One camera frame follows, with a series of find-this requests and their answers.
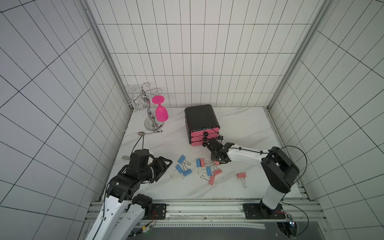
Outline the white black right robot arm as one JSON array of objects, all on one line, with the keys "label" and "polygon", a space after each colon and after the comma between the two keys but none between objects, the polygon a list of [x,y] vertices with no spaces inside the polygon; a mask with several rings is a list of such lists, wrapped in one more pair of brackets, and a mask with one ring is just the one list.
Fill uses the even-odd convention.
[{"label": "white black right robot arm", "polygon": [[269,181],[269,187],[260,202],[264,211],[274,212],[292,186],[297,182],[300,170],[297,165],[279,147],[270,150],[250,150],[237,146],[234,143],[223,145],[216,139],[203,143],[211,152],[214,161],[220,164],[241,162],[261,167]]}]

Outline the pink binder clip lone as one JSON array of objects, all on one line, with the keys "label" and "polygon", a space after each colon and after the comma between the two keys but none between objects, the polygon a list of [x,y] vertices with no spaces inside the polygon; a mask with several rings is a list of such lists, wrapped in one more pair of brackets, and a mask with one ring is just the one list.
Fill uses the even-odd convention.
[{"label": "pink binder clip lone", "polygon": [[237,178],[241,180],[242,184],[243,184],[243,188],[246,188],[247,187],[247,184],[246,184],[246,173],[238,173],[237,174]]}]

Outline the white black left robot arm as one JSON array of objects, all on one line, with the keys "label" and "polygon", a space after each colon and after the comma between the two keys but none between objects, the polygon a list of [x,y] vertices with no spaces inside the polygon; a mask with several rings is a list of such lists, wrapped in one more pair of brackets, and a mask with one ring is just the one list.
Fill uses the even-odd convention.
[{"label": "white black left robot arm", "polygon": [[129,160],[109,181],[103,206],[87,240],[125,240],[141,220],[156,219],[153,199],[137,191],[144,182],[157,182],[173,161],[154,157],[147,149],[135,150]]}]

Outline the pink top drawer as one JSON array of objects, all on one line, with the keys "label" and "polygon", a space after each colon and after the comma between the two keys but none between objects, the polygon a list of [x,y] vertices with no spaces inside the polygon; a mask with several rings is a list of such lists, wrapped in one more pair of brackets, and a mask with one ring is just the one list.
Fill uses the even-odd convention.
[{"label": "pink top drawer", "polygon": [[194,131],[191,133],[191,137],[199,137],[199,136],[203,136],[204,134],[208,134],[208,135],[211,135],[211,134],[218,134],[220,131],[220,128],[206,128],[206,129],[203,129],[203,130],[198,130],[198,131]]}]

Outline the pink binder clip bottom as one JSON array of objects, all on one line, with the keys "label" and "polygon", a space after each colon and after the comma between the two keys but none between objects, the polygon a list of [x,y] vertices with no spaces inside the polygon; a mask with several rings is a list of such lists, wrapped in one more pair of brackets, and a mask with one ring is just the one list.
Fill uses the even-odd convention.
[{"label": "pink binder clip bottom", "polygon": [[211,185],[211,186],[214,185],[214,182],[215,182],[215,179],[216,179],[215,176],[203,176],[203,175],[201,175],[200,178],[203,179],[203,180],[206,180],[208,182],[208,184]]}]

